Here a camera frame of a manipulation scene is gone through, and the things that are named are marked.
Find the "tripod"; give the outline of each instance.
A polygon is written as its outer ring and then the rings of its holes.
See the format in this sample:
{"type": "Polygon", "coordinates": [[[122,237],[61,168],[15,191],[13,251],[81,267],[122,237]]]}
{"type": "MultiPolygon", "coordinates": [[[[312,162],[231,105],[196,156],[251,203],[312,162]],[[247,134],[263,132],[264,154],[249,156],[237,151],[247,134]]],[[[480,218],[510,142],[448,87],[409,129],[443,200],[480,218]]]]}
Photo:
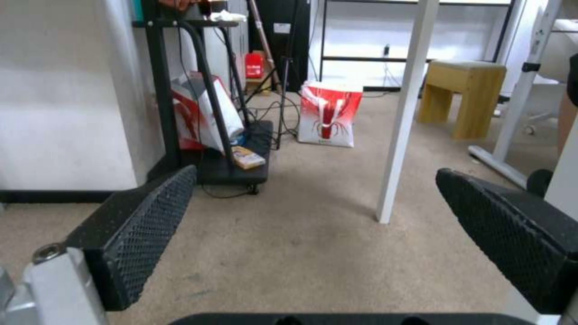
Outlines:
{"type": "MultiPolygon", "coordinates": [[[[287,96],[287,83],[288,83],[288,77],[289,77],[289,67],[290,65],[293,64],[293,47],[295,44],[295,33],[296,33],[296,24],[297,24],[297,13],[299,12],[299,1],[300,0],[294,0],[294,4],[293,4],[293,14],[291,16],[291,28],[289,31],[289,41],[287,42],[287,47],[286,47],[286,51],[285,51],[285,56],[283,56],[283,70],[282,70],[282,81],[281,81],[281,104],[279,105],[279,125],[277,126],[277,139],[276,139],[276,149],[279,150],[279,148],[281,147],[281,135],[283,133],[283,126],[285,125],[285,119],[284,119],[284,113],[285,113],[285,101],[286,101],[286,96],[287,96]]],[[[296,74],[297,79],[299,79],[297,73],[295,72],[295,69],[292,69],[292,71],[296,74]]],[[[257,86],[257,88],[253,91],[253,93],[251,93],[251,95],[249,95],[247,97],[247,99],[245,100],[245,103],[249,103],[249,101],[253,98],[253,96],[255,96],[257,93],[259,93],[261,91],[261,87],[263,87],[263,85],[267,82],[267,80],[273,78],[273,81],[277,78],[275,78],[276,74],[278,73],[278,67],[277,66],[273,66],[271,71],[267,74],[267,76],[263,79],[263,81],[259,84],[259,86],[257,86]]],[[[271,82],[271,88],[275,88],[277,85],[274,82],[271,82]]]]}

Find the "plastic bag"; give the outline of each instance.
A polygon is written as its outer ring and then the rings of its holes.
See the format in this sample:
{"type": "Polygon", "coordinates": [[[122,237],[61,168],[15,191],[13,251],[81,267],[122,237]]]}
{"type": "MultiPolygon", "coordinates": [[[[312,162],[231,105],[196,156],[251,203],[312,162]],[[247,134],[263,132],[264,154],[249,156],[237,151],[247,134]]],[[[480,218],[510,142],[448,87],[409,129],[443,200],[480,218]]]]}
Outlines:
{"type": "Polygon", "coordinates": [[[299,141],[353,147],[353,118],[363,87],[306,82],[301,94],[299,141]]]}

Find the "person's leg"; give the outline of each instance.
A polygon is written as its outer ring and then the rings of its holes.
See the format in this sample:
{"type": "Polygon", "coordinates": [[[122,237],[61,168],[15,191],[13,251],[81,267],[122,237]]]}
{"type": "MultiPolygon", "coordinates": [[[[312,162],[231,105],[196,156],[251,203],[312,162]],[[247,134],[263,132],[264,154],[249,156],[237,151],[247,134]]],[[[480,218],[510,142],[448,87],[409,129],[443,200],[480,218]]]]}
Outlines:
{"type": "Polygon", "coordinates": [[[568,91],[564,94],[558,115],[558,152],[562,154],[578,111],[578,54],[570,58],[568,91]]]}
{"type": "Polygon", "coordinates": [[[558,116],[558,154],[562,154],[570,130],[576,120],[578,108],[572,103],[568,94],[564,94],[558,116]]]}

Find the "white label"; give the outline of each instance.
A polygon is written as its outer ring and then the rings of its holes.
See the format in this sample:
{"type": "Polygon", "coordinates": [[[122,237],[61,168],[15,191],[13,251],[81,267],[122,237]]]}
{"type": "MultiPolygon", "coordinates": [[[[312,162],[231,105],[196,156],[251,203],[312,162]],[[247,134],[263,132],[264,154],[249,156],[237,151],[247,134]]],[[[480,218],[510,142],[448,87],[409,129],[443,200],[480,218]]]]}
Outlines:
{"type": "Polygon", "coordinates": [[[291,32],[291,24],[274,23],[273,32],[275,34],[289,34],[291,32]]]}

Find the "wooden stool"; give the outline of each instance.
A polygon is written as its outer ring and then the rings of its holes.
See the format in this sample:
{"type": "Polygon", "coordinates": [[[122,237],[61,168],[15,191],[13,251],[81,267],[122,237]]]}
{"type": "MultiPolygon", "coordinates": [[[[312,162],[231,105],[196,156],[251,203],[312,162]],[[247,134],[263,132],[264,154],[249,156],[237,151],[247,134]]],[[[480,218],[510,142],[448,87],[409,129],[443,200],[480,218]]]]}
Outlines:
{"type": "Polygon", "coordinates": [[[430,62],[417,121],[446,122],[454,92],[461,93],[462,105],[453,138],[486,137],[505,75],[506,67],[489,62],[430,62]]]}

